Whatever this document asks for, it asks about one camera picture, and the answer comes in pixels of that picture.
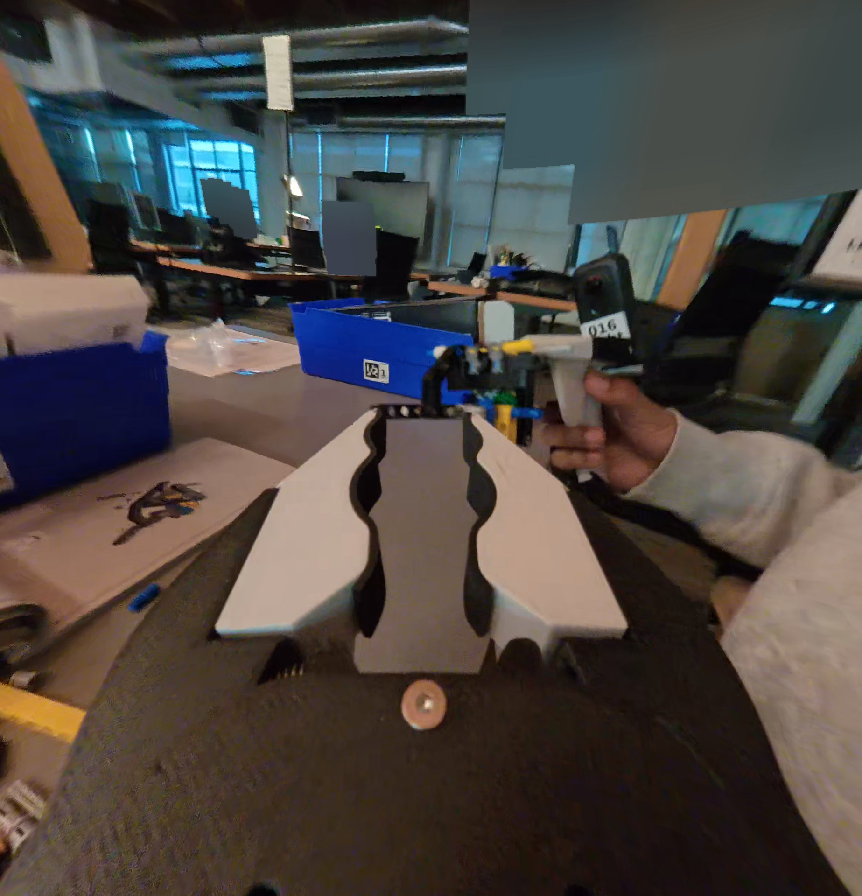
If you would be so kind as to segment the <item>white cardboard box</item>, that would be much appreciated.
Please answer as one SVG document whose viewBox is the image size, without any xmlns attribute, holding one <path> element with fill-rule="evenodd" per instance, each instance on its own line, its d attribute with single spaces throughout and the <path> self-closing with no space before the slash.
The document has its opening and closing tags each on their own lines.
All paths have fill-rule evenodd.
<svg viewBox="0 0 862 896">
<path fill-rule="evenodd" d="M 134 276 L 0 273 L 0 358 L 127 343 L 150 299 Z"/>
</svg>

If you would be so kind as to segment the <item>person's right forearm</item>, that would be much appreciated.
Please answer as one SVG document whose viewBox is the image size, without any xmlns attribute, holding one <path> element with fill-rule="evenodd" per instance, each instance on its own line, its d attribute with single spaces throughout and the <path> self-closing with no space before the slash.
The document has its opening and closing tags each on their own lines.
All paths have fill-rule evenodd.
<svg viewBox="0 0 862 896">
<path fill-rule="evenodd" d="M 825 514 L 850 514 L 862 470 L 842 469 L 805 442 L 773 433 L 713 433 L 672 412 L 665 458 L 626 498 L 668 511 L 705 540 L 765 568 Z"/>
</svg>

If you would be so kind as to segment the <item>clear plastic bag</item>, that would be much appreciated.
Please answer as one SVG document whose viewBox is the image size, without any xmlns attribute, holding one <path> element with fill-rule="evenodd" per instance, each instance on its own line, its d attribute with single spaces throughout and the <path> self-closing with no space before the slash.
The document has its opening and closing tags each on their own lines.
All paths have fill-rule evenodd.
<svg viewBox="0 0 862 896">
<path fill-rule="evenodd" d="M 296 343 L 230 327 L 220 320 L 174 330 L 168 334 L 166 353 L 171 367 L 206 378 L 266 375 L 301 365 Z"/>
</svg>

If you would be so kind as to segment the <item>black office chair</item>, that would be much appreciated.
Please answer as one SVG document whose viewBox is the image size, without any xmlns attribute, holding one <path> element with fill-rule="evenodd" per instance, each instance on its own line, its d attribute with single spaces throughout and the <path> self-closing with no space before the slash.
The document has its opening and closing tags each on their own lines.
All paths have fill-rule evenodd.
<svg viewBox="0 0 862 896">
<path fill-rule="evenodd" d="M 735 234 L 689 306 L 640 350 L 640 385 L 664 407 L 689 410 L 728 396 L 744 343 L 794 267 L 799 246 Z"/>
</svg>

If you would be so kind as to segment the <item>person's grey hoodie torso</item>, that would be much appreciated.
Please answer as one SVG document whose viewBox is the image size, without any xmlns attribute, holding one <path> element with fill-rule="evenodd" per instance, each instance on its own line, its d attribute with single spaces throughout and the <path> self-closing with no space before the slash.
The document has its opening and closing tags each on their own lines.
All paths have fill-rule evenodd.
<svg viewBox="0 0 862 896">
<path fill-rule="evenodd" d="M 862 894 L 862 480 L 769 561 L 723 646 L 799 812 Z"/>
</svg>

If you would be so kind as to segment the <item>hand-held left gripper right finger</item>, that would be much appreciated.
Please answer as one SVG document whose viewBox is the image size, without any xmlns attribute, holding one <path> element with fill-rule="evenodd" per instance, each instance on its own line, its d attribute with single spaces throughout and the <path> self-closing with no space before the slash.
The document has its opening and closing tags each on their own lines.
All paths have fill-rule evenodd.
<svg viewBox="0 0 862 896">
<path fill-rule="evenodd" d="M 463 420 L 484 623 L 501 656 L 529 641 L 547 657 L 570 638 L 618 640 L 628 622 L 565 487 L 482 417 Z"/>
</svg>

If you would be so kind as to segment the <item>yellow strip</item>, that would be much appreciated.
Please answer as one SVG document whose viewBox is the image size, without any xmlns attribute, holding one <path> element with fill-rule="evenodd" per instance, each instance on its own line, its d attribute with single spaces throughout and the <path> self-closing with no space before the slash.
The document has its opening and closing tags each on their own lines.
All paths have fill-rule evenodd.
<svg viewBox="0 0 862 896">
<path fill-rule="evenodd" d="M 0 721 L 71 744 L 86 712 L 66 703 L 0 683 Z"/>
</svg>

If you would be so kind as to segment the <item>blue plastic bin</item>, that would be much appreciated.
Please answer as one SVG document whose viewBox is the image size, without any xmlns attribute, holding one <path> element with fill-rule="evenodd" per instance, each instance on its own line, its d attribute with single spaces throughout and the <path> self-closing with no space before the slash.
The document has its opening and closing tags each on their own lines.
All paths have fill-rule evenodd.
<svg viewBox="0 0 862 896">
<path fill-rule="evenodd" d="M 0 359 L 0 512 L 169 448 L 167 341 Z"/>
<path fill-rule="evenodd" d="M 472 345 L 479 332 L 472 298 L 313 300 L 289 309 L 304 373 L 413 399 L 435 350 Z"/>
</svg>

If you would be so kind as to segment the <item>lego instruction booklet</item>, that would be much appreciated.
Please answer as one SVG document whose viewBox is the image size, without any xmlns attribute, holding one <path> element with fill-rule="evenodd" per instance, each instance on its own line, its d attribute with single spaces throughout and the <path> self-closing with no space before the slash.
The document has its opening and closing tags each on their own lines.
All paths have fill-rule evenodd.
<svg viewBox="0 0 862 896">
<path fill-rule="evenodd" d="M 0 655 L 147 585 L 293 471 L 205 438 L 0 513 Z"/>
</svg>

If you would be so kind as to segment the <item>black framed white sign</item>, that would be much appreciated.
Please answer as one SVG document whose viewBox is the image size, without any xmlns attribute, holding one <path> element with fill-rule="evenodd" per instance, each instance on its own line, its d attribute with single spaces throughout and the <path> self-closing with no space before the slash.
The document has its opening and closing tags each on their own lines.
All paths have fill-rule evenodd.
<svg viewBox="0 0 862 896">
<path fill-rule="evenodd" d="M 811 275 L 862 285 L 862 189 L 840 219 Z"/>
</svg>

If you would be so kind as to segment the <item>dark computer monitor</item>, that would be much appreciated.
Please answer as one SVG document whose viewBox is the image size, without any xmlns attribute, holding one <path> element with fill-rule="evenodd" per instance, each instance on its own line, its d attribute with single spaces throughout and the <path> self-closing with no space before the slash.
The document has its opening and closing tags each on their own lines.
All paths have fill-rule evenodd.
<svg viewBox="0 0 862 896">
<path fill-rule="evenodd" d="M 365 181 L 336 178 L 336 199 L 367 204 L 377 228 L 423 242 L 429 185 L 412 181 Z"/>
</svg>

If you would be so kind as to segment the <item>wooden office desk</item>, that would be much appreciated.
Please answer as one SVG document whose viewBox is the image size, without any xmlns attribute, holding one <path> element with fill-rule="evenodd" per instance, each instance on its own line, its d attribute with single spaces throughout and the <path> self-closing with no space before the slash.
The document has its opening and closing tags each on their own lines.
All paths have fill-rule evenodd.
<svg viewBox="0 0 862 896">
<path fill-rule="evenodd" d="M 368 277 L 357 275 L 332 275 L 325 270 L 281 265 L 268 269 L 244 269 L 222 264 L 209 264 L 201 260 L 196 247 L 130 240 L 128 250 L 146 263 L 156 264 L 162 273 L 184 273 L 200 278 L 237 280 L 251 284 L 305 284 L 310 282 L 338 284 L 364 284 Z"/>
<path fill-rule="evenodd" d="M 575 313 L 577 311 L 575 303 L 551 297 L 539 297 L 507 290 L 491 290 L 490 288 L 459 284 L 454 281 L 429 280 L 425 285 L 433 292 L 447 296 L 469 297 L 478 300 L 498 300 L 515 306 L 537 308 L 547 313 L 555 314 Z"/>
</svg>

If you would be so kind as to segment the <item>lego technic model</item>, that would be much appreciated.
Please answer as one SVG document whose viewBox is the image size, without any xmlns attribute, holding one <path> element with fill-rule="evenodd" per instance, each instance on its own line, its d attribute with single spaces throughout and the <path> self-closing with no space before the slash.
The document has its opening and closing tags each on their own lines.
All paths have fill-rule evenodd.
<svg viewBox="0 0 862 896">
<path fill-rule="evenodd" d="M 542 417 L 536 405 L 544 362 L 529 352 L 510 354 L 504 344 L 452 345 L 434 349 L 420 395 L 422 416 L 451 417 L 474 409 L 517 446 L 529 447 Z"/>
</svg>

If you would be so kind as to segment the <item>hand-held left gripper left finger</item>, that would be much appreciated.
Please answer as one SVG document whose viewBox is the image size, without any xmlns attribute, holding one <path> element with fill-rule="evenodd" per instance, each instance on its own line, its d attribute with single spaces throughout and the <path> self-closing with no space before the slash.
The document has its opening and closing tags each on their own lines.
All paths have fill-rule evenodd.
<svg viewBox="0 0 862 896">
<path fill-rule="evenodd" d="M 350 615 L 373 636 L 386 582 L 371 511 L 386 448 L 387 420 L 372 409 L 280 483 L 217 635 L 292 634 Z"/>
</svg>

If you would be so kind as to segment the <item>person's right hand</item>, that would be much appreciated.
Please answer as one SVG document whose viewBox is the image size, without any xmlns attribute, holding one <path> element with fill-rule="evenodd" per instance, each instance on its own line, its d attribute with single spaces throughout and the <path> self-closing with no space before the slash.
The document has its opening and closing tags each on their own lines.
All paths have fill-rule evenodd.
<svg viewBox="0 0 862 896">
<path fill-rule="evenodd" d="M 678 416 L 649 399 L 633 382 L 589 371 L 588 397 L 601 408 L 599 426 L 565 424 L 551 403 L 544 416 L 542 439 L 553 468 L 590 472 L 617 494 L 642 485 L 670 453 L 679 428 Z"/>
</svg>

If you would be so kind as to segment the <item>pile of loose lego parts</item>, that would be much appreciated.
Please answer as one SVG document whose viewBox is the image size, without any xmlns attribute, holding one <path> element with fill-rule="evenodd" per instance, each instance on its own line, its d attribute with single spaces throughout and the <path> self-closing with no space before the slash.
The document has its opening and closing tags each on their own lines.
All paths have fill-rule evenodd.
<svg viewBox="0 0 862 896">
<path fill-rule="evenodd" d="M 8 743 L 0 736 L 0 778 L 7 768 Z M 0 863 L 15 857 L 44 816 L 42 794 L 23 780 L 0 792 Z"/>
</svg>

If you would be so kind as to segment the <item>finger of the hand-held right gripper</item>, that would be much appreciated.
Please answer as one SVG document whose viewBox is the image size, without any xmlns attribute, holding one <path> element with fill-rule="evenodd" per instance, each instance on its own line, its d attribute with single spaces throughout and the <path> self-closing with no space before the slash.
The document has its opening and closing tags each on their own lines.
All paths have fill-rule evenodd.
<svg viewBox="0 0 862 896">
<path fill-rule="evenodd" d="M 538 357 L 589 357 L 589 336 L 533 334 L 520 340 L 520 353 Z"/>
</svg>

